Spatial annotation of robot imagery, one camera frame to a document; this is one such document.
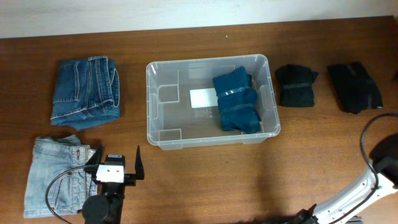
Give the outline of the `black garment with tape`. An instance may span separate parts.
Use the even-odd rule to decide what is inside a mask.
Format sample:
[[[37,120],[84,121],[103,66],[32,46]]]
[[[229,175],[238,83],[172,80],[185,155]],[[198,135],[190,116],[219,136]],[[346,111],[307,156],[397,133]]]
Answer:
[[[302,65],[287,64],[275,71],[281,87],[280,105],[293,108],[309,108],[315,105],[312,84],[318,72]]]

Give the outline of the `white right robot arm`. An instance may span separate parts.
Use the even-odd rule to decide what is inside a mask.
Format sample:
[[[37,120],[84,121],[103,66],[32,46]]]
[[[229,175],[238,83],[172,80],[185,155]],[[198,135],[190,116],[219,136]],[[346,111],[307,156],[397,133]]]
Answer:
[[[370,168],[335,197],[300,211],[291,223],[347,223],[377,200],[397,192],[397,134],[379,142],[370,153]]]

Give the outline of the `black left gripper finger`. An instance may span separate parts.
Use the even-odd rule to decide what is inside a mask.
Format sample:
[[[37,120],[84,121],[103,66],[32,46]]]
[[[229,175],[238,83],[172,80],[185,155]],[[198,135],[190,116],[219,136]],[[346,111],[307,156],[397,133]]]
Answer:
[[[103,155],[103,146],[99,144],[98,148],[95,150],[94,154],[90,157],[90,159],[86,162],[88,166],[95,166],[100,164],[101,158]]]
[[[136,180],[144,180],[145,172],[144,172],[144,166],[143,166],[142,159],[141,159],[140,146],[137,146],[137,149],[136,149],[136,160],[135,160],[135,164],[134,164],[134,169],[136,171],[136,173],[135,173]]]

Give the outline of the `teal blue shirt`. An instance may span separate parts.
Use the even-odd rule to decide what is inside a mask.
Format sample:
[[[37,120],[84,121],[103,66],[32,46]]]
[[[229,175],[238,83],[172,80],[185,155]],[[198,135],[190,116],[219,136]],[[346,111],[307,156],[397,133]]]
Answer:
[[[256,110],[257,92],[245,67],[240,66],[231,73],[215,77],[213,85],[222,130],[258,133],[261,117]]]

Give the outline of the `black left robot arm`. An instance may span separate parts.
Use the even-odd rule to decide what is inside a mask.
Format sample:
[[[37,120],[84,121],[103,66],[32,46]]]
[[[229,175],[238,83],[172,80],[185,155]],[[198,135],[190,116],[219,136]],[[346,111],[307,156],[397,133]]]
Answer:
[[[98,146],[84,168],[92,181],[101,186],[101,192],[86,199],[82,215],[85,223],[120,224],[125,188],[136,186],[136,182],[145,177],[140,147],[136,149],[134,174],[125,173],[124,155],[108,154],[101,162],[102,153],[103,147]]]

